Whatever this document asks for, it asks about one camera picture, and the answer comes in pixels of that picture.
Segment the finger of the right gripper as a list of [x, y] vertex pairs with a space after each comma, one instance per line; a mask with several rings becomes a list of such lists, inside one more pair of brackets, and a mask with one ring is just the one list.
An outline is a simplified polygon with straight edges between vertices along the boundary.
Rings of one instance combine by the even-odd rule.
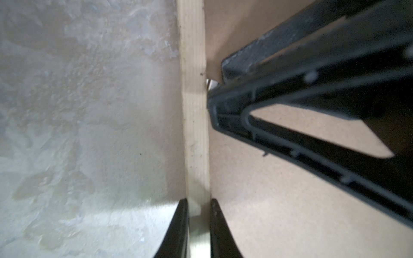
[[278, 51], [327, 27], [339, 18], [351, 17], [364, 11], [376, 2], [315, 1], [225, 58], [221, 64], [223, 82], [229, 83], [244, 76]]
[[[362, 120], [394, 155], [375, 158], [252, 116], [274, 104]], [[377, 1], [339, 18], [210, 91], [208, 110], [215, 130], [412, 226], [412, 1]]]

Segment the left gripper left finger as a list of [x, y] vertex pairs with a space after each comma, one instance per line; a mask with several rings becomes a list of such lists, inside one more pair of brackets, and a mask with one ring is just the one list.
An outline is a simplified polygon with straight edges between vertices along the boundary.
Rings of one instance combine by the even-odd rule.
[[188, 227], [189, 207], [185, 198], [178, 202], [171, 223], [154, 258], [186, 258]]

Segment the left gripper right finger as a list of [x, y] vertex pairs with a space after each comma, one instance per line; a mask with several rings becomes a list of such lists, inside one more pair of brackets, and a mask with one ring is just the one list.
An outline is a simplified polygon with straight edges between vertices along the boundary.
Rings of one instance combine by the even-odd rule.
[[212, 258], [242, 258], [218, 200], [211, 200], [210, 242]]

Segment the brown cardboard backing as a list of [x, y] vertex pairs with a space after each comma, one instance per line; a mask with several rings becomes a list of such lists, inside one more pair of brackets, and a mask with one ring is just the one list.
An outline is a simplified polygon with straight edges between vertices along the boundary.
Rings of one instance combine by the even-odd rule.
[[[309, 1], [206, 1], [207, 76]], [[306, 170], [210, 129], [212, 195], [246, 258], [410, 258], [413, 231]]]

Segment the wooden picture frame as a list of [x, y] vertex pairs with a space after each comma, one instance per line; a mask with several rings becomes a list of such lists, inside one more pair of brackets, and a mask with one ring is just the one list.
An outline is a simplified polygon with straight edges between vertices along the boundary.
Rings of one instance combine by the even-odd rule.
[[177, 1], [189, 256], [211, 257], [209, 120], [203, 1]]

